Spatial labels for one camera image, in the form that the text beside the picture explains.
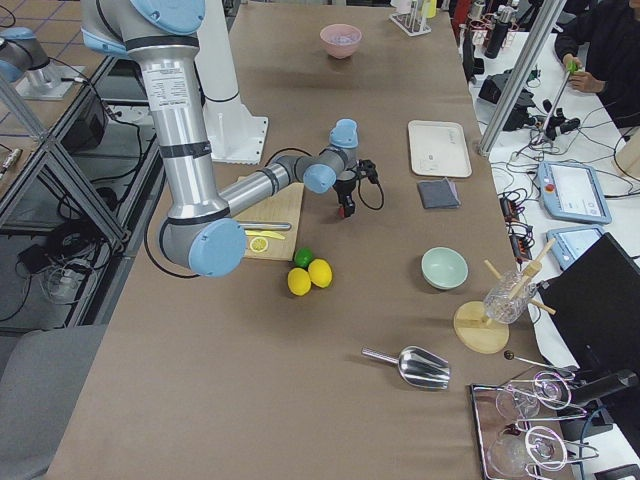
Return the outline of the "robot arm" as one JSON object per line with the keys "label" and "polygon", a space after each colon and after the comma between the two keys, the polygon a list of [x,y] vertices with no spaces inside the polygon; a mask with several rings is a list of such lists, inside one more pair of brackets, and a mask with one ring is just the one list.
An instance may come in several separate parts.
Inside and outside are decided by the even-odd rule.
{"label": "robot arm", "polygon": [[235,81],[227,21],[219,1],[84,1],[84,42],[92,50],[135,61],[169,181],[173,205],[159,233],[172,263],[221,277],[241,262],[244,228],[235,215],[292,183],[322,194],[334,189],[352,212],[351,193],[374,165],[357,157],[357,124],[339,120],[317,155],[275,157],[264,168],[216,186],[203,96],[215,78]]}

